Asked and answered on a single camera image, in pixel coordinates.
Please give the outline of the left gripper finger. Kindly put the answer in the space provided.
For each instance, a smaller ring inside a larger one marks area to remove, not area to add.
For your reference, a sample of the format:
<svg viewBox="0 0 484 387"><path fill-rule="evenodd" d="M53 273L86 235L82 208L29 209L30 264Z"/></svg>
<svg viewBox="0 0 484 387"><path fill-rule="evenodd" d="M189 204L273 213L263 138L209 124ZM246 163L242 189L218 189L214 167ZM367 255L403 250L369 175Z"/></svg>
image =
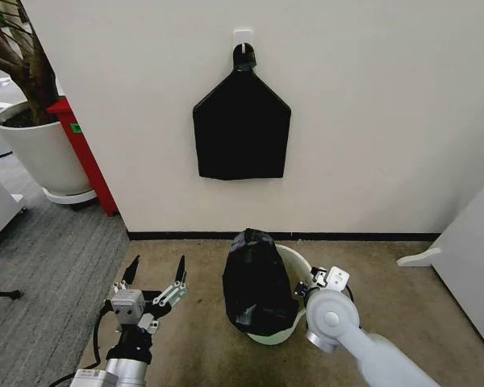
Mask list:
<svg viewBox="0 0 484 387"><path fill-rule="evenodd" d="M136 271L140 262L140 255L126 267L120 282L113 284L113 298L117 296L133 296L134 298L141 298L141 291L132 289L131 285L136 277Z"/></svg>
<svg viewBox="0 0 484 387"><path fill-rule="evenodd" d="M163 307L169 305L174 307L186 295L188 288L186 286L186 256L183 255L177 266L177 272L174 282L166 287L159 296L153 299L154 306Z"/></svg>

